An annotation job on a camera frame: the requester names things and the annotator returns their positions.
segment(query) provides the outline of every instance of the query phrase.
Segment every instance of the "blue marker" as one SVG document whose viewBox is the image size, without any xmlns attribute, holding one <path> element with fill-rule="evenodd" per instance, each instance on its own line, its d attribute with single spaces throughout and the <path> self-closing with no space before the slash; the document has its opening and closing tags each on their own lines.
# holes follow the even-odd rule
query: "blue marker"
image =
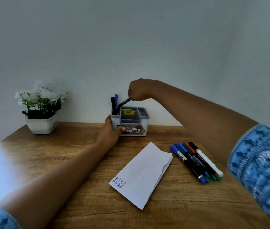
<svg viewBox="0 0 270 229">
<path fill-rule="evenodd" d="M 190 169 L 191 173 L 203 184 L 206 184 L 207 181 L 204 178 L 204 176 L 199 172 L 199 170 L 194 167 L 188 158 L 186 158 L 176 147 L 175 145 L 171 145 L 170 149 L 173 151 L 174 154 L 176 154 L 180 159 L 182 159 L 183 163 L 187 166 L 188 169 Z"/>
<path fill-rule="evenodd" d="M 117 94 L 115 94 L 115 102 L 116 102 L 116 108 L 118 108 L 117 107 L 117 105 L 118 105 L 118 95 Z"/>
<path fill-rule="evenodd" d="M 198 169 L 201 170 L 201 173 L 205 174 L 207 178 L 210 178 L 209 174 L 207 173 L 208 168 L 194 154 L 190 154 L 189 151 L 180 142 L 177 142 L 177 145 L 183 150 L 186 156 L 191 159 L 190 162 L 194 166 L 197 166 Z"/>
</svg>

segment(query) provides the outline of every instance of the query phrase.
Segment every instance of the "yellow label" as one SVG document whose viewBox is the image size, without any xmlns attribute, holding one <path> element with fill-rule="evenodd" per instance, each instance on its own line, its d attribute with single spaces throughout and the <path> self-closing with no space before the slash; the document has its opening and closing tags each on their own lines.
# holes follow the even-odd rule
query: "yellow label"
<svg viewBox="0 0 270 229">
<path fill-rule="evenodd" d="M 124 110 L 124 115 L 125 116 L 134 116 L 135 115 L 135 111 Z"/>
</svg>

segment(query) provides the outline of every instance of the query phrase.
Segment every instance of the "product label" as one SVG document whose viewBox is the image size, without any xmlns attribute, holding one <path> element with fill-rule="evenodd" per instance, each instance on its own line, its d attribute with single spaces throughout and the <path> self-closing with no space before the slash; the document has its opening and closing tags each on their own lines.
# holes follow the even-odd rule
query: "product label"
<svg viewBox="0 0 270 229">
<path fill-rule="evenodd" d="M 125 127 L 125 131 L 122 134 L 144 134 L 145 133 L 145 129 L 142 125 L 134 125 L 134 126 L 118 125 L 117 129 L 120 129 L 122 127 Z"/>
<path fill-rule="evenodd" d="M 134 116 L 135 115 L 135 110 L 124 110 L 123 114 L 125 116 Z"/>
</svg>

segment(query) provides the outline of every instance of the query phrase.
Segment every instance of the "white wall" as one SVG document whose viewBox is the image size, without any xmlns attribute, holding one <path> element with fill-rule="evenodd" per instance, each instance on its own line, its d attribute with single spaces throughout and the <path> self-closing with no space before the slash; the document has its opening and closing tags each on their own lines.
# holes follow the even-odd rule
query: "white wall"
<svg viewBox="0 0 270 229">
<path fill-rule="evenodd" d="M 270 126 L 270 0 L 251 0 L 213 100 Z"/>
<path fill-rule="evenodd" d="M 130 81 L 210 98 L 247 0 L 0 0 L 0 140 L 25 124 L 14 98 L 36 80 L 70 91 L 61 121 L 103 122 Z M 158 103 L 152 125 L 179 125 Z"/>
</svg>

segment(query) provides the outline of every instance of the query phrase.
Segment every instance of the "potted plant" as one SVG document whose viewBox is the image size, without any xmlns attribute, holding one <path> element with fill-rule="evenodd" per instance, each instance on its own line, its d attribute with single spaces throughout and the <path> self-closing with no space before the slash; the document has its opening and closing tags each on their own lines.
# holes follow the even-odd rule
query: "potted plant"
<svg viewBox="0 0 270 229">
<path fill-rule="evenodd" d="M 57 126 L 57 111 L 67 93 L 55 91 L 49 83 L 38 82 L 30 92 L 16 92 L 19 105 L 25 105 L 26 122 L 34 134 L 50 134 Z"/>
</svg>

